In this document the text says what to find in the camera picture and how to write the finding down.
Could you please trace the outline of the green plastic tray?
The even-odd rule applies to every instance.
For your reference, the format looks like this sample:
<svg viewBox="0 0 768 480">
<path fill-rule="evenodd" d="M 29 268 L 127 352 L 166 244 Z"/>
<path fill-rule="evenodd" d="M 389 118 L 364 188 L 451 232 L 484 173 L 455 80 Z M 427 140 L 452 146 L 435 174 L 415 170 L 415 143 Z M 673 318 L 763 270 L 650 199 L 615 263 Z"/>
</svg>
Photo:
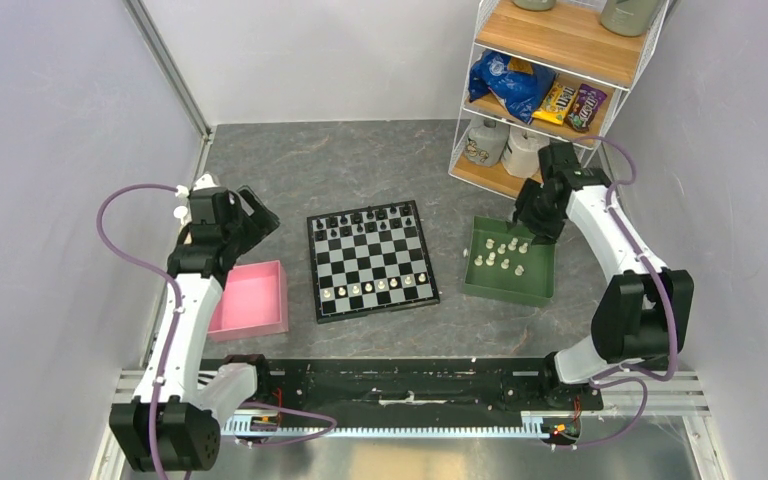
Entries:
<svg viewBox="0 0 768 480">
<path fill-rule="evenodd" d="M 522 225 L 473 218 L 463 292 L 536 308 L 555 292 L 555 246 L 539 244 Z"/>
</svg>

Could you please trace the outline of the pink plastic tray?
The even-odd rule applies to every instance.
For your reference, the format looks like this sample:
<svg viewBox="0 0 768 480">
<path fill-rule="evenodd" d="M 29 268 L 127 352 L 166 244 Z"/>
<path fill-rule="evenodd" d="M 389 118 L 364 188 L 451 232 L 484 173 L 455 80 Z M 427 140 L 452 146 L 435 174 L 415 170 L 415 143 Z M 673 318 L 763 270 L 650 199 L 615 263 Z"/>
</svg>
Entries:
<svg viewBox="0 0 768 480">
<path fill-rule="evenodd" d="M 208 337 L 228 342 L 288 331 L 288 284 L 281 262 L 235 266 L 211 319 Z"/>
</svg>

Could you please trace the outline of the black white chessboard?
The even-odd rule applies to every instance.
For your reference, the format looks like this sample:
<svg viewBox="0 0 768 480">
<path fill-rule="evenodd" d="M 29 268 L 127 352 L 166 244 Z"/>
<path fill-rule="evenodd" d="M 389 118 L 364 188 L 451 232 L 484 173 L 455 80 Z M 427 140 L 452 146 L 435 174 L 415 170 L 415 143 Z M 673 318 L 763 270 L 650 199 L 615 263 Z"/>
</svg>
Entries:
<svg viewBox="0 0 768 480">
<path fill-rule="evenodd" d="M 415 201 L 313 215 L 306 227 L 319 324 L 440 302 Z M 389 285 L 393 278 L 396 288 Z M 360 286 L 359 295 L 352 294 L 353 285 Z M 346 296 L 337 295 L 339 287 Z M 332 297 L 323 300 L 326 288 Z"/>
</svg>

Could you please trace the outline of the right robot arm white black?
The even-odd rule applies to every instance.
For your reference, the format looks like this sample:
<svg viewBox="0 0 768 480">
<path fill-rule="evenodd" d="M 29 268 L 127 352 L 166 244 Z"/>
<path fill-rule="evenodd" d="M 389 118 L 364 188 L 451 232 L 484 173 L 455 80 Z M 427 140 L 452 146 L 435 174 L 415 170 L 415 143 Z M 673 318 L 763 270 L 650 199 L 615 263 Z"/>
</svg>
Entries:
<svg viewBox="0 0 768 480">
<path fill-rule="evenodd" d="M 616 198 L 617 183 L 600 168 L 583 167 L 572 143 L 541 148 L 538 161 L 542 179 L 524 183 L 508 224 L 527 228 L 536 245 L 555 244 L 567 224 L 575 225 L 606 279 L 589 334 L 546 357 L 539 400 L 564 408 L 577 385 L 603 388 L 621 371 L 671 380 L 686 339 L 692 276 L 646 245 Z"/>
</svg>

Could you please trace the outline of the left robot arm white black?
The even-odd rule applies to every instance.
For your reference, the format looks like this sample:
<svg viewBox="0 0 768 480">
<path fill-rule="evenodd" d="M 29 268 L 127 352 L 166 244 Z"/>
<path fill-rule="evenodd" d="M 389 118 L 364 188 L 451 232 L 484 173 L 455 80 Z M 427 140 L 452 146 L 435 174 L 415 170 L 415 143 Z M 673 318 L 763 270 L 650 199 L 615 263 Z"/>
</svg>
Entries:
<svg viewBox="0 0 768 480">
<path fill-rule="evenodd" d="M 211 318 L 240 256 L 280 221 L 248 187 L 173 188 L 191 219 L 163 267 L 133 257 L 99 233 L 116 255 L 160 275 L 168 303 L 148 367 L 126 403 L 111 407 L 109 425 L 130 466 L 165 479 L 213 467 L 220 429 L 234 411 L 267 405 L 274 393 L 261 354 L 230 355 L 205 387 L 199 385 Z"/>
</svg>

